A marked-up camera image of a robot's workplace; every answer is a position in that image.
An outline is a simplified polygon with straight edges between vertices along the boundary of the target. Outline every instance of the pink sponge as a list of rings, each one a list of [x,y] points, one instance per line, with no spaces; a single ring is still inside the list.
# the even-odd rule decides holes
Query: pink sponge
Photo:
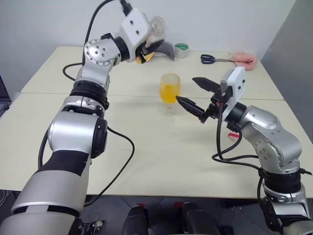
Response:
[[[234,61],[237,66],[243,66],[249,71],[255,67],[258,57],[241,51],[232,54],[230,60]]]

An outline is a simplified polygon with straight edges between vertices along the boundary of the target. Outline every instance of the beige table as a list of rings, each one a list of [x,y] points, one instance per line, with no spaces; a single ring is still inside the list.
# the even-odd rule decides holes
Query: beige table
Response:
[[[46,128],[66,94],[21,94],[0,119],[0,188],[21,190],[37,169],[38,149]],[[208,100],[194,99],[206,107]],[[134,158],[107,194],[203,197],[256,197],[255,169],[211,160],[216,152],[217,121],[205,125],[173,106],[174,122],[165,122],[165,107],[158,97],[109,96],[105,117],[109,126],[135,143]],[[282,125],[300,140],[301,166],[313,171],[313,145],[285,101],[241,100],[275,113]],[[223,127],[222,147],[232,144]],[[88,193],[99,193],[115,176],[131,152],[130,144],[109,133],[106,151],[90,167]],[[46,147],[45,161],[51,150]],[[242,143],[226,157],[254,154]],[[258,160],[250,162],[259,165]],[[301,176],[307,197],[313,197],[312,176]]]
[[[204,52],[190,52],[185,59],[171,61],[165,56],[154,56],[144,65],[123,62],[114,67],[110,73],[110,95],[158,96],[160,78],[168,72],[176,73],[181,78],[181,93],[186,97],[211,97],[192,81],[193,77],[207,77],[220,83],[227,70],[235,68],[232,62],[217,62],[203,65],[200,55]],[[226,52],[205,52],[216,58],[229,58]],[[62,74],[62,68],[71,63],[81,62],[80,47],[58,47],[33,78],[22,89],[22,93],[59,93],[67,94],[73,82]],[[76,77],[79,66],[68,69],[68,73]],[[275,84],[258,62],[256,68],[246,72],[246,91],[244,99],[282,100]]]

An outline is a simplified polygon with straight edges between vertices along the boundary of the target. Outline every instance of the tape roll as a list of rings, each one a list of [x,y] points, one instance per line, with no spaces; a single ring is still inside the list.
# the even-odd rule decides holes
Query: tape roll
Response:
[[[174,54],[176,58],[183,59],[188,55],[189,46],[185,43],[177,43],[174,46]]]

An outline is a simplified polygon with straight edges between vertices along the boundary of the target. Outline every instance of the orange juice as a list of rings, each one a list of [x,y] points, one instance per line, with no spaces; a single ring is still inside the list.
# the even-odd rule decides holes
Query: orange juice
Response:
[[[161,81],[160,97],[164,103],[175,103],[177,95],[180,95],[180,82],[176,84],[168,84]]]

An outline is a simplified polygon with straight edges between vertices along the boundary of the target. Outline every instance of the glass stem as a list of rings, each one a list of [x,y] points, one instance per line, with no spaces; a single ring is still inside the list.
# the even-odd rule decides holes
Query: glass stem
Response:
[[[166,105],[166,113],[165,113],[165,116],[166,116],[167,118],[170,118],[170,117],[171,117],[171,107],[172,107],[171,104],[167,104],[167,105]]]

